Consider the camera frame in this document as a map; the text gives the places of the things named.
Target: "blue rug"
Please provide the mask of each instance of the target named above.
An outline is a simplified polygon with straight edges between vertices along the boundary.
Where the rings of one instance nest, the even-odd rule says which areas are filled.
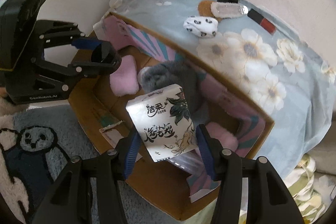
[[[1,117],[0,124],[0,191],[15,216],[31,223],[48,188],[69,158],[79,155],[89,159],[98,156],[98,152],[68,105]],[[129,224],[178,223],[125,182],[119,182],[119,188]],[[92,223],[99,224],[94,181],[92,191]]]

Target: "pink plush toy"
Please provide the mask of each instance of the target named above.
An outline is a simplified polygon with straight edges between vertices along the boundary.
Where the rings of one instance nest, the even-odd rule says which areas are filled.
[[[225,128],[221,127],[216,122],[210,122],[206,126],[211,138],[218,139],[223,148],[228,148],[231,151],[236,151],[238,148],[238,139]],[[195,149],[196,153],[201,156],[198,148]]]
[[[132,55],[124,56],[120,67],[110,75],[110,87],[117,97],[139,91],[137,64]]]

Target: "light blue bedsheet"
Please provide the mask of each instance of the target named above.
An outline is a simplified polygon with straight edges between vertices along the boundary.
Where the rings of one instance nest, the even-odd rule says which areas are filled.
[[[335,71],[285,24],[244,0],[277,26],[274,35],[244,16],[221,21],[214,39],[196,37],[182,25],[199,15],[201,1],[122,0],[116,12],[198,56],[259,104],[275,126],[256,157],[266,156],[284,178],[330,127]]]

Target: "tissue pack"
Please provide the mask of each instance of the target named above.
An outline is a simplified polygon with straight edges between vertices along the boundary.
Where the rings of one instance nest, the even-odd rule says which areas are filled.
[[[155,162],[197,148],[194,125],[179,85],[136,97],[128,101],[126,110]]]

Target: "panda print sock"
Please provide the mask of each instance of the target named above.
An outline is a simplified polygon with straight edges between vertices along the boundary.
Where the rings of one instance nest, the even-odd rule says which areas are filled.
[[[212,17],[188,17],[183,23],[183,27],[202,38],[212,38],[216,36],[218,21]]]

